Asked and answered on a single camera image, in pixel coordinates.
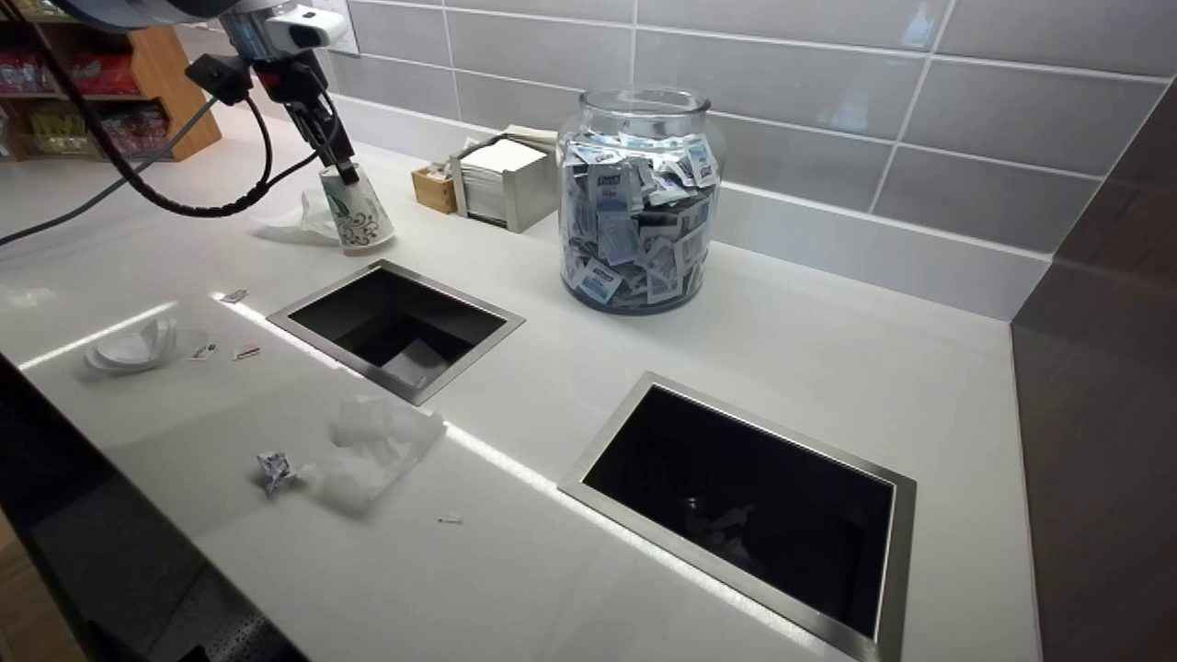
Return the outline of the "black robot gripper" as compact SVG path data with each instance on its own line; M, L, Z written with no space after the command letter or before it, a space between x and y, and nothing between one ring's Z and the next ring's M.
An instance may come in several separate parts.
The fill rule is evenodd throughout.
M338 111L331 105L320 62L313 54L289 54L256 62L254 72L268 99L289 114L300 138L320 154L320 175L355 184L355 149L347 138Z

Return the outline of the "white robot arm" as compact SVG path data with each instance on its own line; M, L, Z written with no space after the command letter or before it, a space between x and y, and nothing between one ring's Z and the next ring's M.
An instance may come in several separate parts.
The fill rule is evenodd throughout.
M235 54L256 72L268 99L297 125L313 154L347 184L355 184L353 143L316 62L320 46L347 38L338 11L313 0L56 0L71 17L110 28L158 28L217 23Z

